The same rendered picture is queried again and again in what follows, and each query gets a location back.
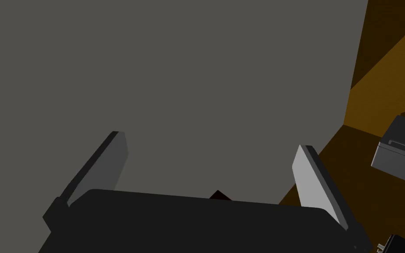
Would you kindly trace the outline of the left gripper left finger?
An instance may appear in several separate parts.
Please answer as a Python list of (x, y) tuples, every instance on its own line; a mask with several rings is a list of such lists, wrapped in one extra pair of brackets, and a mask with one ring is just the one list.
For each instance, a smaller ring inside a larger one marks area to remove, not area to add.
[(127, 158), (125, 133), (111, 132), (47, 209), (43, 220), (49, 230), (64, 227), (70, 206), (89, 190), (114, 190)]

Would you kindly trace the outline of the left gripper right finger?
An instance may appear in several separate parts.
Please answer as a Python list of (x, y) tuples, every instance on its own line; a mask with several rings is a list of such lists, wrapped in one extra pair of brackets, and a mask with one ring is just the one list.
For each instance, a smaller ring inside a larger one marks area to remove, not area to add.
[(348, 222), (337, 201), (337, 196), (341, 195), (312, 146), (298, 146), (292, 170), (301, 206), (326, 211), (348, 230)]

